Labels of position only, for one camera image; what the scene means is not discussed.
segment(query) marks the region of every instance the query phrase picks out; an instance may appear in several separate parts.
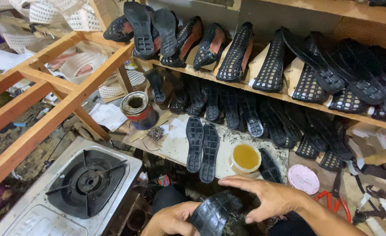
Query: wooden shelf frame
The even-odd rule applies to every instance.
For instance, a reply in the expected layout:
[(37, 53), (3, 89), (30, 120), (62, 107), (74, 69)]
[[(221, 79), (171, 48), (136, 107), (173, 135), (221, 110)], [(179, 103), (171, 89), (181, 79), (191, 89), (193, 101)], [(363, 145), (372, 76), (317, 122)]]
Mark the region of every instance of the wooden shelf frame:
[(370, 7), (351, 0), (260, 0), (339, 16), (386, 24), (386, 7)]
[[(82, 40), (114, 47), (117, 50), (80, 85), (51, 75), (44, 64)], [(50, 92), (61, 100), (0, 155), (0, 182), (72, 112), (102, 139), (106, 141), (110, 139), (108, 133), (80, 105), (129, 59), (133, 47), (133, 43), (105, 40), (102, 32), (73, 31), (0, 75), (0, 94), (23, 78), (36, 83), (0, 109), (0, 130)]]

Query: human hand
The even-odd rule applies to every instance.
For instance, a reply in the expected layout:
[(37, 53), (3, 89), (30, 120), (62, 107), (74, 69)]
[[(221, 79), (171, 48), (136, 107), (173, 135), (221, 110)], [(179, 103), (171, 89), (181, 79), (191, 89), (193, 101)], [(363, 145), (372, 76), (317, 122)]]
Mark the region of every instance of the human hand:
[(141, 236), (164, 234), (181, 234), (183, 236), (200, 236), (199, 231), (186, 220), (191, 216), (200, 202), (187, 201), (174, 206), (165, 207), (155, 213)]
[(218, 184), (236, 187), (257, 195), (261, 204), (245, 217), (247, 224), (262, 222), (267, 218), (284, 215), (290, 211), (297, 212), (300, 208), (300, 199), (303, 197), (308, 198), (304, 192), (298, 189), (240, 175), (222, 178), (218, 181)]

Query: red pliers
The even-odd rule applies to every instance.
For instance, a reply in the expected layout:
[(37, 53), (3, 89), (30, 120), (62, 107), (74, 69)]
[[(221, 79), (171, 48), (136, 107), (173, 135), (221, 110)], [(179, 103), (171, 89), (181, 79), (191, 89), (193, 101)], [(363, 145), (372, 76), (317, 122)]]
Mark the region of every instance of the red pliers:
[(337, 213), (337, 211), (339, 210), (339, 206), (342, 205), (344, 208), (344, 211), (346, 212), (347, 220), (348, 220), (348, 222), (350, 222), (350, 212), (349, 212), (348, 205), (344, 201), (344, 198), (339, 195), (340, 182), (342, 181), (341, 173), (342, 173), (341, 171), (339, 171), (337, 173), (336, 178), (334, 179), (333, 190), (331, 192), (324, 190), (323, 192), (318, 194), (314, 199), (316, 201), (319, 201), (320, 198), (327, 195), (327, 207), (329, 208), (329, 210), (331, 210), (332, 209), (332, 196), (334, 196), (336, 198), (336, 203), (334, 204), (333, 212)]

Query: wooden shelf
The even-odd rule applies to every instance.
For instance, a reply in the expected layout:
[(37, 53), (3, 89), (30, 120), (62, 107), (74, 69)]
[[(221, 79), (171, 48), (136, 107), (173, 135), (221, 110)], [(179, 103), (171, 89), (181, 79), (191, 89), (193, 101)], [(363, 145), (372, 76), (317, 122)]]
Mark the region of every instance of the wooden shelf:
[(196, 77), (199, 77), (199, 78), (208, 79), (208, 80), (211, 80), (211, 81), (214, 81), (214, 82), (217, 82), (217, 83), (226, 84), (228, 86), (232, 86), (232, 87), (235, 87), (235, 88), (243, 89), (243, 90), (254, 92), (254, 93), (257, 93), (257, 94), (262, 94), (262, 95), (265, 95), (265, 96), (268, 96), (268, 97), (274, 97), (274, 98), (277, 98), (277, 99), (280, 99), (280, 100), (283, 100), (283, 101), (286, 101), (286, 102), (292, 102), (292, 103), (295, 103), (295, 104), (298, 104), (298, 105), (302, 105), (302, 106), (305, 106), (305, 107), (321, 110), (321, 111), (324, 111), (324, 112), (327, 112), (327, 113), (331, 113), (331, 114), (334, 114), (334, 115), (340, 115), (340, 116), (343, 116), (343, 117), (347, 117), (347, 118), (350, 118), (352, 120), (362, 121), (362, 122), (365, 122), (365, 123), (368, 123), (368, 124), (371, 124), (371, 125), (375, 125), (375, 126), (386, 128), (386, 122), (384, 122), (384, 121), (377, 121), (377, 120), (372, 119), (371, 117), (369, 117), (367, 115), (346, 114), (346, 113), (338, 112), (338, 111), (335, 111), (335, 110), (329, 110), (326, 106), (321, 105), (321, 104), (308, 103), (308, 102), (300, 102), (300, 101), (292, 99), (291, 97), (289, 97), (286, 94), (265, 93), (265, 92), (262, 92), (262, 91), (259, 91), (259, 90), (254, 90), (251, 86), (248, 85), (248, 83), (244, 83), (243, 81), (240, 81), (238, 83), (222, 82), (222, 81), (217, 80), (214, 77), (213, 71), (208, 71), (208, 70), (205, 70), (205, 69), (201, 69), (200, 71), (195, 71), (195, 70), (193, 70), (193, 66), (192, 65), (187, 65), (186, 68), (173, 68), (173, 67), (169, 67), (169, 66), (164, 66), (164, 65), (162, 65), (157, 60), (145, 60), (145, 61), (149, 62), (149, 63), (152, 63), (154, 65), (158, 65), (158, 66), (166, 67), (166, 68), (169, 68), (169, 69), (172, 69), (172, 70), (175, 70), (175, 71), (179, 71), (181, 73), (186, 73), (186, 74), (189, 74), (189, 75), (192, 75), (192, 76), (196, 76)]
[(370, 7), (351, 0), (260, 0), (297, 8), (327, 12), (386, 24), (386, 7)]

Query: glue container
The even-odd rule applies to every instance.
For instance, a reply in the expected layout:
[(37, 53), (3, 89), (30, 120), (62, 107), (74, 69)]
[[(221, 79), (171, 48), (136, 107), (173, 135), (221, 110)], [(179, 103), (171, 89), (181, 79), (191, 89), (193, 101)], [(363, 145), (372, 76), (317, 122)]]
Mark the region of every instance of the glue container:
[(149, 102), (148, 95), (144, 92), (132, 92), (123, 98), (120, 110), (130, 123), (140, 130), (152, 128), (158, 115)]
[(235, 173), (248, 175), (259, 169), (260, 164), (261, 154), (253, 145), (241, 143), (232, 149), (230, 166)]

